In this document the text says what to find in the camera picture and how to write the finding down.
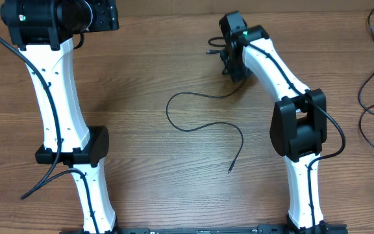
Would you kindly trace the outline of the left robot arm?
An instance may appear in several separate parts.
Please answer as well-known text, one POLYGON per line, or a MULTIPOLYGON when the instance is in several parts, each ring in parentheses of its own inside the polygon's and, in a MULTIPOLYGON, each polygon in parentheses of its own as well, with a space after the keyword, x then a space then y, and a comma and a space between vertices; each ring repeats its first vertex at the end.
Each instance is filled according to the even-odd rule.
POLYGON ((118 221, 105 179, 108 129, 86 125, 73 74, 73 37, 117 30, 116 3, 9 0, 0 15, 13 51, 27 65, 42 115, 44 142, 36 161, 68 167, 84 214, 83 233, 116 233, 118 221))

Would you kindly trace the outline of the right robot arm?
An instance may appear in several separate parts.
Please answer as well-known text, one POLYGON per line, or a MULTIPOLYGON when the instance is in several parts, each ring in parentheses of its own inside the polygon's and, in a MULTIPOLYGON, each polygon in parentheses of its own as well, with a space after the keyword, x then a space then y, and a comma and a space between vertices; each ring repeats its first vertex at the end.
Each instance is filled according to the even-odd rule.
POLYGON ((323 115, 326 98, 298 80, 281 60, 265 29, 249 27, 242 15, 230 12, 219 21, 226 46, 221 52, 233 82, 255 74, 274 101, 269 135, 284 159, 290 191, 287 229, 291 233, 328 233, 318 195, 318 159, 327 139, 323 115))

